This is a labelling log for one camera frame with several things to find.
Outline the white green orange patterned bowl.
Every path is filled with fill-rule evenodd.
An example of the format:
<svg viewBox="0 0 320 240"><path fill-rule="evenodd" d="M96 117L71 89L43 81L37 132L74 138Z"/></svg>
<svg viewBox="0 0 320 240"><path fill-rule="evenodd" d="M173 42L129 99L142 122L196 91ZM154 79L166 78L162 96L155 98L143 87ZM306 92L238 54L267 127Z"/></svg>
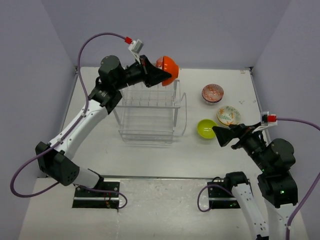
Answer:
<svg viewBox="0 0 320 240"><path fill-rule="evenodd" d="M240 123L241 121L241 114L240 112L233 106L225 105L219 108L219 110L216 113L216 117L222 118L222 119L237 119Z"/></svg>

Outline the lime green bowl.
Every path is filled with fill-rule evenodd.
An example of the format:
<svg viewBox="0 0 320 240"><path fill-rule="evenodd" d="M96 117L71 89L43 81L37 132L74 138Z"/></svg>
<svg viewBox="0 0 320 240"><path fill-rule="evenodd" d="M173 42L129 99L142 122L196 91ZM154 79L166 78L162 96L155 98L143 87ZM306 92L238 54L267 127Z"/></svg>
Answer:
<svg viewBox="0 0 320 240"><path fill-rule="evenodd" d="M210 140L216 137L213 127L217 127L217 123L211 119L202 119L197 124L197 133L200 137Z"/></svg>

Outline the red rim zigzag bowl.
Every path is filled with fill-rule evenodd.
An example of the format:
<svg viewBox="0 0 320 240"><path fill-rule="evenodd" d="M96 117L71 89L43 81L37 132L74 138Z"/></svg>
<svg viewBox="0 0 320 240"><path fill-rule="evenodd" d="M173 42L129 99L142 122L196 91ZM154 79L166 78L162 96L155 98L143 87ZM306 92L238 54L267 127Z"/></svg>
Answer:
<svg viewBox="0 0 320 240"><path fill-rule="evenodd" d="M216 104L223 99L224 89L218 84L208 84L202 89L201 96L207 104Z"/></svg>

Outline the yellow rim patterned bowl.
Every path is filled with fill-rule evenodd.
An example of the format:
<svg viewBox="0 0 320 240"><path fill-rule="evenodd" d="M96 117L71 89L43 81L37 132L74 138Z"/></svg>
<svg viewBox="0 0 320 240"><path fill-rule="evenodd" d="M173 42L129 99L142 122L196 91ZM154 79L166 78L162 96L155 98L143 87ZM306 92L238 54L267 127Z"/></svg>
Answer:
<svg viewBox="0 0 320 240"><path fill-rule="evenodd" d="M239 123L239 121L235 118L232 118L232 119L218 118L218 121L224 126L237 125Z"/></svg>

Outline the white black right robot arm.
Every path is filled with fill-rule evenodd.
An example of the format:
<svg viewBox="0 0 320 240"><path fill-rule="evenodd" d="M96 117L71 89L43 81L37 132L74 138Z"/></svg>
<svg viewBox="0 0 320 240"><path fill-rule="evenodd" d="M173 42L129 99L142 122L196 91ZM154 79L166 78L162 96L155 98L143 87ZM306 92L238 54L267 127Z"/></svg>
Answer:
<svg viewBox="0 0 320 240"><path fill-rule="evenodd" d="M296 162L294 147L282 138L267 144L263 137L263 130L276 124L274 121L212 128L221 147L237 139L231 148L243 149L261 170L257 182L266 205L268 223L264 222L251 196L248 178L242 171L227 173L220 186L227 196L236 198L254 240L288 240L292 214L298 208L298 187L290 173Z"/></svg>

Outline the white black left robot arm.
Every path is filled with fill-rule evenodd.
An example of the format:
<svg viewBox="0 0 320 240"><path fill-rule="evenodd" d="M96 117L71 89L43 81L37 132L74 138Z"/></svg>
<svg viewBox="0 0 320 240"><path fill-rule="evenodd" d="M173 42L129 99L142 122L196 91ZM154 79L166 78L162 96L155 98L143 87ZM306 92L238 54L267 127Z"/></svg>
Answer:
<svg viewBox="0 0 320 240"><path fill-rule="evenodd" d="M86 103L69 125L49 143L40 142L36 148L39 169L68 186L84 186L88 193L97 197L103 193L103 178L96 172L76 165L72 159L89 133L105 119L122 99L121 89L144 83L148 88L173 82L179 75L179 67L164 56L153 65L145 55L132 65L122 67L119 58L110 55L101 60L95 86Z"/></svg>

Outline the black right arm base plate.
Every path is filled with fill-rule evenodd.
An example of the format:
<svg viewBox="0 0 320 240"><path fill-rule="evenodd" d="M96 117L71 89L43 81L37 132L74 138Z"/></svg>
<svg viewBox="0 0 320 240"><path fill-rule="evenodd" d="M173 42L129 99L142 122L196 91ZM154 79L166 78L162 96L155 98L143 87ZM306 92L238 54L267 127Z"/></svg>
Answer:
<svg viewBox="0 0 320 240"><path fill-rule="evenodd" d="M218 185L227 189L231 192L231 181L227 180L226 178L214 181L208 181L207 185ZM208 193L208 202L209 207L211 209L240 209L240 205L236 198L232 197L229 193L225 192L223 189L219 187L212 187L210 186L207 189Z"/></svg>

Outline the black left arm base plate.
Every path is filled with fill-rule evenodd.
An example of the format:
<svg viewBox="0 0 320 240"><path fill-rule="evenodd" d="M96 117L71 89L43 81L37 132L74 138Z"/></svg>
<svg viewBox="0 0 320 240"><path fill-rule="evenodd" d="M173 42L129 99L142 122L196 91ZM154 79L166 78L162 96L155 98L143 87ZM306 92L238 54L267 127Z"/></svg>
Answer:
<svg viewBox="0 0 320 240"><path fill-rule="evenodd" d="M118 209L120 199L117 193L94 192L77 186L73 196L73 209Z"/></svg>

